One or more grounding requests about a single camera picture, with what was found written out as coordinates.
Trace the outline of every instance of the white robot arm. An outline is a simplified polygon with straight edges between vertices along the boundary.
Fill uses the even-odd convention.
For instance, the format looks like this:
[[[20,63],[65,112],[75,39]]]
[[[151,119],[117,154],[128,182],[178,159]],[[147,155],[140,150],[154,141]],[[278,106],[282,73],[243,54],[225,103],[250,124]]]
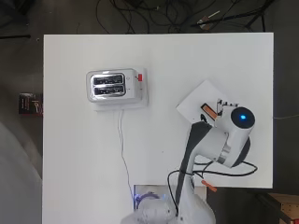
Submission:
[[[150,202],[147,209],[138,209],[121,224],[216,223],[212,209],[194,194],[192,174],[195,158],[201,155],[227,167],[237,166],[249,152],[249,134],[255,123],[254,115],[245,107],[223,105],[222,102],[218,104],[221,111],[217,113],[214,126],[201,121],[194,123],[191,128],[179,169],[175,197],[177,211],[165,201],[157,200],[156,204]]]

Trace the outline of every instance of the white tabletop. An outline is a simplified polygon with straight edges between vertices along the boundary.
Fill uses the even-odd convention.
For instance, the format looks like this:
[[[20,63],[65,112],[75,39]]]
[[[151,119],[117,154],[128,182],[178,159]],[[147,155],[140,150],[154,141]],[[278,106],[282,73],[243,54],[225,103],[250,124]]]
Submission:
[[[239,178],[206,175],[206,180],[214,186],[272,187],[272,34],[46,35],[44,224],[114,224],[132,211],[119,111],[93,111],[85,77],[90,71],[134,66],[148,71],[149,106],[123,114],[132,185],[164,185],[167,174],[179,168],[191,124],[176,106],[208,78],[255,114],[246,161],[259,170]],[[250,170],[217,164],[210,169]]]

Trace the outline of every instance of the cable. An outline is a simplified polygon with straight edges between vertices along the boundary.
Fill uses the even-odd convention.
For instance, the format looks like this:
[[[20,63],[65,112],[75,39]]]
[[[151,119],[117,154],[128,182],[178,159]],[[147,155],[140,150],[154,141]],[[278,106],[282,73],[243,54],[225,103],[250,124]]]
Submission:
[[[273,119],[293,119],[293,118],[297,118],[297,117],[299,117],[299,114],[291,115],[291,116],[288,116],[288,117],[281,117],[281,118],[273,117]]]
[[[254,164],[251,164],[247,161],[242,161],[242,163],[245,163],[246,165],[252,166],[254,168],[254,170],[250,171],[250,172],[247,172],[247,173],[244,173],[244,174],[236,174],[236,175],[226,174],[226,173],[221,173],[221,172],[215,172],[215,171],[207,171],[207,170],[194,170],[193,173],[194,174],[202,173],[202,174],[212,174],[212,175],[226,175],[226,176],[246,176],[246,175],[252,175],[258,170],[258,167]]]
[[[205,172],[205,170],[206,170],[207,167],[209,167],[213,162],[214,162],[214,161],[210,161],[210,162],[206,165],[206,167],[204,168],[204,170],[203,170],[203,172],[202,172],[202,177],[203,177],[203,178],[204,178],[204,172]]]
[[[248,12],[244,12],[244,13],[242,13],[242,14],[238,14],[238,15],[234,15],[234,16],[231,16],[231,19],[236,19],[236,18],[241,18],[241,17],[239,17],[240,15],[242,15],[242,17],[247,17],[247,16],[253,16],[253,15],[255,15],[255,13],[256,12],[258,12],[259,10],[261,10],[262,8],[261,7],[258,7],[258,8],[255,8],[255,9],[253,9],[253,10],[251,10],[251,11],[248,11]],[[198,24],[198,23],[196,23],[196,24],[192,24],[191,25],[191,27],[200,27],[200,23]]]
[[[121,158],[123,160],[123,164],[124,164],[124,167],[125,167],[125,170],[126,170],[126,173],[127,173],[127,184],[128,184],[129,189],[130,189],[131,198],[134,202],[134,195],[133,195],[131,184],[130,184],[129,169],[128,169],[127,162],[125,161],[125,158],[123,156],[122,117],[123,117],[123,110],[120,111],[119,119],[118,119],[118,131],[119,131],[119,136],[120,136],[120,140],[121,140]]]
[[[146,9],[146,10],[148,11],[148,13],[149,13],[149,18],[150,18],[150,20],[152,21],[152,23],[154,23],[156,26],[169,26],[169,25],[171,25],[170,23],[168,23],[168,24],[161,24],[161,23],[158,23],[157,21],[155,21],[155,20],[152,18],[152,16],[151,16],[151,10],[150,10],[148,4],[147,4],[146,2],[142,2],[142,3],[146,6],[146,7],[143,7],[142,9]],[[160,14],[164,15],[164,14],[163,14],[162,12],[160,12],[160,11],[153,10],[153,12],[160,13]]]
[[[122,2],[125,4],[125,6],[127,7],[127,9],[130,9],[129,6],[128,6],[128,4],[125,2],[125,0],[122,0]],[[131,22],[132,22],[132,13],[131,13],[131,11],[129,11],[129,15],[130,15],[130,20],[129,20],[128,30],[127,30],[126,34],[130,34],[130,28],[132,30],[132,33],[135,34],[135,30],[133,29],[133,26],[131,24]]]
[[[167,185],[168,185],[168,188],[169,188],[169,192],[170,192],[170,196],[171,196],[171,199],[176,207],[176,211],[177,211],[177,215],[178,215],[178,204],[175,200],[175,197],[172,193],[172,190],[171,190],[171,187],[170,187],[170,176],[174,173],[183,173],[185,175],[198,175],[199,177],[201,177],[202,179],[204,179],[203,177],[203,174],[213,174],[213,175],[226,175],[226,176],[234,176],[234,177],[238,177],[238,176],[246,176],[246,175],[252,175],[254,174],[257,170],[258,170],[258,167],[250,162],[247,162],[247,161],[242,161],[242,163],[245,163],[246,165],[248,166],[252,166],[254,168],[253,171],[250,171],[250,172],[247,172],[247,173],[244,173],[244,174],[226,174],[226,173],[221,173],[221,172],[214,172],[214,171],[207,171],[206,168],[211,165],[214,161],[210,161],[207,163],[206,167],[203,169],[203,170],[195,170],[192,172],[192,174],[189,174],[189,173],[186,173],[186,172],[183,172],[183,171],[180,171],[180,170],[175,170],[175,171],[172,171],[169,173],[168,177],[167,177]]]
[[[107,34],[110,34],[110,32],[104,27],[104,25],[100,22],[100,19],[97,15],[97,9],[99,7],[99,3],[100,3],[101,0],[98,0],[97,3],[96,3],[96,7],[95,7],[95,17],[96,17],[96,20],[97,22],[100,24],[100,26],[103,28],[103,30],[106,31]]]
[[[80,23],[78,22],[78,26],[77,26],[77,29],[76,29],[76,35],[78,34],[78,28],[80,26]]]
[[[174,203],[174,205],[175,205],[175,207],[176,207],[177,214],[178,214],[178,204],[177,204],[177,202],[176,202],[176,200],[175,200],[175,197],[174,197],[174,195],[173,195],[173,193],[172,193],[172,190],[171,190],[171,187],[170,187],[170,181],[169,181],[169,178],[170,178],[170,175],[172,175],[172,174],[174,174],[174,173],[178,173],[178,172],[179,172],[179,170],[172,171],[172,172],[169,173],[169,175],[168,175],[168,177],[167,177],[167,184],[168,184],[168,188],[169,188],[170,196],[171,196],[171,199],[172,199],[172,201],[173,201],[173,203]]]
[[[221,17],[221,21],[217,22],[211,29],[209,29],[209,31],[213,30],[216,28],[216,26],[219,25],[219,23],[222,22],[223,18],[226,16],[227,13],[229,13],[229,11],[237,4],[239,3],[241,0],[231,0],[232,4],[229,6],[229,8],[226,10],[226,12],[224,12],[224,14]]]
[[[111,3],[111,5],[112,5],[114,8],[116,8],[116,9],[120,12],[121,16],[123,17],[123,19],[124,19],[124,20],[126,21],[126,23],[128,24],[128,30],[127,30],[127,33],[129,33],[130,29],[132,29],[133,34],[135,34],[135,30],[133,29],[133,27],[132,27],[132,25],[131,25],[131,21],[132,21],[132,14],[131,14],[131,11],[129,11],[129,13],[130,13],[130,21],[128,21],[127,18],[125,17],[125,15],[121,12],[121,10],[119,10],[119,9],[116,7],[116,2],[115,2],[115,0],[110,0],[109,2]]]
[[[200,10],[194,12],[192,15],[188,16],[188,17],[187,17],[187,18],[180,24],[180,26],[183,25],[183,24],[185,24],[190,18],[192,18],[192,17],[195,16],[196,14],[201,13],[202,11],[204,11],[204,10],[210,8],[211,6],[213,6],[215,2],[216,2],[216,0],[213,0],[213,1],[212,1],[209,5],[207,5],[206,7],[202,8],[202,9],[200,9]]]
[[[169,25],[169,27],[168,27],[168,33],[170,34],[170,29],[174,26],[175,27],[175,29],[177,30],[177,32],[179,33],[179,29],[177,28],[177,26],[176,26],[176,22],[177,22],[177,19],[178,19],[178,10],[175,8],[175,6],[172,4],[172,0],[166,0],[167,1],[167,5],[166,5],[166,17],[168,18],[168,20],[170,21],[170,23],[171,23],[171,25]],[[173,8],[174,9],[174,11],[175,11],[175,18],[174,18],[174,20],[172,21],[171,19],[170,19],[170,17],[169,17],[169,15],[168,15],[168,9],[169,9],[169,7],[171,7],[171,8]]]
[[[120,11],[131,11],[131,12],[138,14],[146,22],[147,33],[150,34],[150,23],[147,20],[147,18],[145,18],[140,12],[138,12],[137,10],[134,10],[134,9],[121,8],[121,7],[118,7],[116,4],[113,4],[113,7],[115,7],[117,10],[120,10]]]

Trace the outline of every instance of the black cable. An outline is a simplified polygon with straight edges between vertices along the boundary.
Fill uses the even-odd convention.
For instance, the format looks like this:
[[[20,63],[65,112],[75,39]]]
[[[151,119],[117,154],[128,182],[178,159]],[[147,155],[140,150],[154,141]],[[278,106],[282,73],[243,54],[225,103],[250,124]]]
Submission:
[[[175,18],[174,18],[174,20],[172,21],[171,19],[170,19],[170,17],[169,17],[169,15],[168,15],[168,5],[171,7],[171,8],[173,8],[174,9],[174,11],[175,11]],[[166,17],[168,18],[168,20],[172,23],[171,25],[169,25],[169,27],[168,27],[168,33],[170,34],[170,29],[174,26],[175,27],[175,29],[177,30],[177,32],[179,33],[179,29],[177,28],[177,26],[176,26],[176,22],[177,22],[177,19],[178,19],[178,10],[175,8],[175,6],[173,5],[173,3],[172,3],[172,0],[168,0],[168,4],[167,4],[167,6],[166,6]]]
[[[200,10],[197,10],[197,11],[193,12],[193,14],[190,15],[190,16],[188,16],[188,17],[187,17],[187,18],[180,24],[180,26],[182,26],[183,24],[185,24],[190,18],[192,18],[192,17],[195,16],[196,14],[201,13],[202,11],[204,11],[204,10],[210,8],[211,6],[213,6],[215,2],[216,2],[216,0],[213,0],[213,1],[212,1],[209,5],[207,5],[206,7],[204,7],[204,8],[202,8],[202,9],[200,9]]]
[[[168,188],[169,188],[170,196],[171,196],[171,199],[172,199],[172,201],[173,201],[173,203],[174,203],[174,205],[175,205],[175,207],[176,207],[177,214],[178,214],[178,204],[176,203],[175,197],[174,197],[174,195],[173,195],[173,193],[172,193],[172,190],[171,190],[171,187],[170,187],[170,180],[169,180],[169,178],[170,178],[170,175],[172,175],[172,174],[174,174],[174,173],[178,173],[178,172],[179,172],[179,170],[172,171],[172,172],[169,173],[169,175],[168,175],[168,177],[167,177],[167,184],[168,184]]]
[[[110,3],[111,3],[111,5],[112,5],[114,8],[117,9],[115,0],[110,0]],[[120,12],[121,16],[123,17],[123,19],[124,19],[124,20],[126,21],[126,23],[128,24],[128,30],[127,30],[126,34],[129,33],[130,29],[132,30],[133,34],[135,34],[135,30],[134,30],[134,28],[133,28],[132,25],[131,25],[131,21],[132,21],[132,14],[131,14],[131,11],[129,11],[129,13],[130,13],[130,21],[128,21],[127,18],[125,17],[125,15],[121,12],[121,10],[119,10],[119,9],[117,9],[117,10]]]
[[[169,25],[171,25],[170,23],[168,23],[168,24],[161,24],[161,23],[155,21],[155,20],[152,18],[151,10],[150,10],[150,8],[148,7],[147,3],[146,3],[146,2],[143,2],[143,4],[146,6],[146,7],[143,7],[143,8],[146,9],[146,10],[148,11],[148,13],[149,13],[149,18],[150,18],[150,20],[152,21],[152,23],[154,23],[156,26],[169,26]],[[161,14],[161,15],[163,15],[163,16],[166,16],[166,15],[164,15],[164,14],[163,14],[162,12],[160,12],[160,11],[153,10],[152,12],[156,12],[156,13],[159,13],[159,14]]]
[[[263,32],[265,32],[264,15],[261,16]]]
[[[178,3],[182,5],[182,7],[186,8],[192,13],[192,6],[188,3],[188,1],[185,0],[178,0]]]
[[[244,174],[237,174],[237,175],[233,175],[233,174],[226,174],[226,173],[221,173],[221,172],[214,172],[214,171],[207,171],[206,168],[211,165],[214,161],[210,161],[206,164],[206,167],[203,169],[203,170],[195,170],[192,172],[192,174],[189,174],[189,173],[186,173],[186,172],[183,172],[183,171],[180,171],[180,170],[175,170],[175,171],[172,171],[169,173],[168,177],[167,177],[167,185],[168,185],[168,188],[169,188],[169,192],[170,192],[170,196],[171,196],[171,199],[176,207],[176,211],[177,211],[177,215],[178,215],[178,204],[175,200],[175,197],[172,193],[172,190],[171,190],[171,187],[170,187],[170,176],[174,173],[178,173],[178,172],[181,172],[185,175],[198,175],[199,177],[201,177],[202,179],[204,179],[203,177],[203,174],[212,174],[212,175],[226,175],[226,176],[234,176],[234,177],[237,177],[237,176],[246,176],[246,175],[252,175],[254,174],[257,170],[258,170],[258,167],[250,162],[247,162],[247,161],[242,161],[242,163],[245,163],[246,165],[248,166],[252,166],[254,168],[253,171],[250,171],[250,172],[247,172],[247,173],[244,173]]]
[[[215,171],[207,171],[207,170],[194,170],[193,173],[194,174],[198,174],[198,173],[202,173],[202,174],[212,174],[212,175],[226,175],[226,176],[246,176],[246,175],[252,175],[254,174],[257,170],[258,170],[258,167],[254,164],[251,164],[247,161],[242,161],[243,163],[245,163],[246,165],[249,165],[249,166],[252,166],[254,168],[253,171],[250,171],[250,172],[247,172],[247,173],[244,173],[244,174],[226,174],[226,173],[221,173],[221,172],[215,172]]]
[[[78,22],[78,26],[77,26],[77,29],[76,29],[76,35],[78,34],[78,28],[80,26],[80,23]]]
[[[130,9],[128,4],[125,2],[125,0],[122,0],[122,2],[125,4],[127,9]],[[127,30],[126,34],[130,34],[130,29],[132,30],[132,33],[135,34],[135,30],[133,29],[133,26],[132,26],[132,13],[131,13],[131,11],[129,11],[129,15],[130,15],[130,20],[129,20],[128,30]]]
[[[205,168],[203,169],[203,172],[202,172],[202,177],[203,177],[203,178],[204,178],[204,172],[205,172],[205,170],[206,170],[207,167],[209,167],[213,162],[214,162],[214,161],[209,162],[209,163],[205,166]]]
[[[229,13],[229,11],[237,4],[240,2],[240,0],[231,0],[232,4],[229,6],[229,8],[224,12],[224,14],[221,17],[221,20],[223,20],[223,18],[226,16],[227,13]],[[209,29],[209,31],[215,29],[219,23],[221,23],[221,21],[217,22],[211,29]]]
[[[117,5],[113,5],[117,10],[120,10],[120,11],[131,11],[131,12],[134,12],[136,14],[138,14],[147,24],[147,33],[150,34],[150,23],[149,21],[147,20],[147,18],[145,18],[140,12],[138,12],[137,10],[134,10],[134,9],[127,9],[127,8],[121,8],[121,7],[118,7]]]
[[[259,12],[261,9],[262,9],[261,7],[258,7],[258,8],[255,8],[255,9],[251,10],[251,11],[244,12],[244,13],[242,13],[242,14],[238,14],[238,15],[230,16],[230,20],[231,20],[231,19],[241,18],[241,17],[253,16],[253,15],[255,15],[256,12]],[[219,19],[219,22],[223,22],[223,21],[227,21],[227,20],[225,20],[225,18],[223,18],[223,19]],[[212,23],[212,22],[213,22],[213,20],[209,21],[209,23],[203,22],[203,24],[210,24],[210,23]],[[191,27],[200,27],[200,26],[201,26],[201,23],[199,23],[199,24],[196,23],[196,24],[192,24],[192,25],[191,25]]]
[[[166,0],[166,17],[168,17],[168,7],[171,0]]]
[[[110,34],[110,32],[104,27],[104,25],[102,24],[102,22],[100,22],[100,19],[99,19],[98,15],[97,15],[97,9],[98,9],[98,7],[99,7],[100,1],[101,1],[101,0],[98,0],[97,3],[96,3],[96,7],[95,7],[95,17],[96,17],[97,22],[98,22],[98,23],[100,24],[100,26],[103,28],[103,30],[105,30],[107,34]]]

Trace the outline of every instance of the wire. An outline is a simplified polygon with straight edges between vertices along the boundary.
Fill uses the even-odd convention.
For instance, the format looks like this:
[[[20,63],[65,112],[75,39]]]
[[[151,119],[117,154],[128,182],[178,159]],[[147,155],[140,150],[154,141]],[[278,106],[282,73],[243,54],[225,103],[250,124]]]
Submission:
[[[123,110],[120,111],[119,119],[118,119],[118,131],[119,131],[119,136],[120,136],[120,140],[121,140],[121,158],[123,160],[123,164],[124,164],[124,167],[125,167],[125,170],[126,170],[126,173],[127,173],[127,184],[128,184],[129,189],[130,189],[131,198],[134,202],[134,195],[133,195],[133,191],[132,191],[131,184],[130,184],[129,169],[128,169],[127,162],[125,161],[125,158],[123,156],[122,117],[123,117]]]
[[[150,8],[149,8],[149,6],[148,6],[148,4],[146,3],[146,2],[142,2],[146,7],[143,7],[142,9],[146,9],[147,11],[148,11],[148,13],[149,13],[149,18],[150,18],[150,20],[152,21],[152,23],[154,23],[156,26],[169,26],[169,25],[171,25],[170,23],[168,23],[168,24],[161,24],[161,23],[158,23],[157,21],[155,21],[153,18],[152,18],[152,15],[151,15],[151,11],[152,10],[150,10]],[[156,12],[156,13],[159,13],[159,14],[162,14],[162,15],[164,15],[162,12],[160,12],[160,11],[156,11],[156,10],[153,10],[153,12]]]
[[[107,34],[110,34],[110,32],[105,28],[105,26],[102,24],[102,22],[100,22],[100,19],[99,19],[98,15],[97,15],[97,10],[98,10],[100,1],[101,1],[101,0],[98,0],[97,3],[96,3],[96,7],[95,7],[95,17],[96,17],[97,22],[98,22],[98,23],[100,24],[100,26],[103,28],[103,30],[105,30]]]
[[[293,118],[297,118],[297,117],[299,117],[299,114],[291,115],[291,116],[288,116],[288,117],[281,117],[281,118],[273,117],[273,119],[293,119]]]
[[[171,199],[172,199],[172,201],[173,201],[173,203],[174,203],[174,205],[175,205],[175,207],[176,207],[177,215],[178,215],[178,204],[177,204],[177,202],[176,202],[176,200],[175,200],[175,197],[174,197],[174,195],[173,195],[173,193],[172,193],[172,190],[171,190],[171,187],[170,187],[170,180],[169,180],[169,179],[170,179],[170,176],[171,176],[172,174],[175,174],[175,173],[183,173],[183,174],[185,174],[185,175],[198,175],[199,177],[201,177],[202,179],[204,179],[203,174],[226,175],[226,176],[234,176],[234,177],[238,177],[238,176],[252,175],[252,174],[254,174],[254,173],[258,170],[258,167],[257,167],[256,165],[254,165],[254,164],[252,164],[252,163],[250,163],[250,162],[247,162],[247,161],[242,161],[242,163],[244,163],[244,164],[246,164],[246,165],[248,165],[248,166],[253,167],[254,170],[253,170],[253,171],[250,171],[250,172],[247,172],[247,173],[244,173],[244,174],[236,174],[236,175],[234,175],[234,174],[226,174],[226,173],[221,173],[221,172],[215,172],[215,171],[207,171],[206,168],[207,168],[208,166],[210,166],[213,162],[214,162],[214,161],[210,161],[210,162],[208,162],[208,163],[206,164],[206,167],[205,167],[203,170],[195,170],[195,171],[192,172],[192,174],[183,172],[183,171],[181,171],[181,170],[175,170],[175,171],[172,171],[172,172],[170,172],[170,173],[168,174],[168,177],[167,177],[167,185],[168,185],[168,189],[169,189],[169,192],[170,192]]]
[[[170,175],[172,175],[172,174],[174,174],[174,173],[178,173],[178,172],[179,172],[179,170],[172,171],[172,172],[169,173],[169,175],[168,175],[168,177],[167,177],[167,184],[168,184],[168,188],[169,188],[170,196],[171,196],[171,199],[172,199],[172,201],[173,201],[173,203],[174,203],[174,205],[175,205],[175,207],[176,207],[177,214],[178,214],[178,204],[177,204],[177,202],[176,202],[176,200],[175,200],[175,197],[174,197],[174,195],[173,195],[173,193],[172,193],[172,190],[171,190],[171,187],[170,187],[170,180],[169,180],[169,178],[170,178]]]
[[[120,11],[131,11],[131,12],[134,12],[134,13],[138,14],[146,22],[146,24],[147,24],[147,33],[150,34],[150,23],[147,20],[147,18],[145,18],[140,12],[138,12],[137,10],[134,10],[134,9],[130,9],[130,8],[128,9],[128,8],[118,7],[116,5],[116,3],[113,4],[113,7],[115,7],[117,10],[120,10]]]
[[[237,4],[240,2],[240,0],[231,0],[232,4],[229,6],[229,8],[226,10],[226,12],[224,12],[224,14],[221,17],[221,21],[223,21],[223,18],[226,16],[227,13],[229,13],[229,11]],[[215,29],[219,23],[221,23],[221,21],[217,22],[211,29],[209,29],[209,31]]]
[[[215,171],[207,171],[207,170],[194,170],[193,173],[194,174],[198,174],[198,173],[202,173],[202,174],[212,174],[212,175],[226,175],[226,176],[246,176],[246,175],[252,175],[254,174],[257,170],[258,167],[252,163],[249,163],[247,161],[242,161],[242,163],[245,163],[248,166],[252,166],[254,168],[253,171],[244,173],[244,174],[227,174],[227,173],[221,173],[221,172],[215,172]]]
[[[80,23],[78,22],[78,26],[77,26],[77,29],[76,29],[76,35],[78,34],[78,28],[80,26]]]
[[[213,0],[213,1],[212,1],[209,5],[207,5],[206,7],[202,8],[202,9],[200,9],[200,10],[198,10],[198,11],[195,11],[192,15],[188,16],[188,17],[187,17],[187,18],[186,18],[180,25],[185,24],[190,18],[192,18],[192,17],[195,16],[196,14],[201,13],[202,11],[204,11],[204,10],[210,8],[211,6],[214,5],[215,2],[216,2],[216,0]]]
[[[258,11],[260,11],[261,9],[262,9],[261,7],[258,7],[258,8],[255,8],[255,9],[251,10],[251,11],[244,12],[244,13],[242,13],[242,15],[243,15],[244,17],[246,17],[246,16],[252,16],[252,15],[253,15],[252,13],[258,12]],[[243,28],[247,28],[250,32],[253,32],[251,28],[246,27],[246,25],[244,25],[244,24],[239,24],[239,23],[235,23],[235,24],[236,24],[236,25],[240,25],[240,26],[243,27]],[[191,27],[200,27],[200,25],[201,25],[201,24],[196,23],[196,24],[192,24]]]
[[[125,4],[125,6],[127,7],[127,9],[130,9],[129,6],[128,6],[128,4],[125,2],[125,0],[122,0],[122,2]],[[132,30],[132,33],[135,34],[135,30],[133,29],[133,26],[131,24],[131,22],[132,22],[132,13],[131,13],[131,11],[129,11],[129,15],[130,15],[130,20],[129,20],[128,30],[127,30],[126,34],[130,34],[130,28]]]
[[[204,172],[207,169],[207,167],[209,167],[214,161],[209,162],[206,167],[204,168],[203,172],[202,172],[202,177],[204,178]]]
[[[125,17],[125,15],[121,12],[121,10],[119,10],[117,7],[116,7],[116,2],[115,0],[110,0],[109,1],[111,3],[111,5],[116,8],[118,10],[118,12],[121,14],[121,16],[123,17],[123,19],[126,21],[126,23],[128,24],[128,30],[126,33],[129,33],[130,29],[132,29],[132,32],[133,34],[135,34],[135,30],[133,29],[132,25],[131,25],[131,21],[132,21],[132,14],[131,14],[131,11],[129,11],[130,13],[130,21],[127,20],[127,18]]]

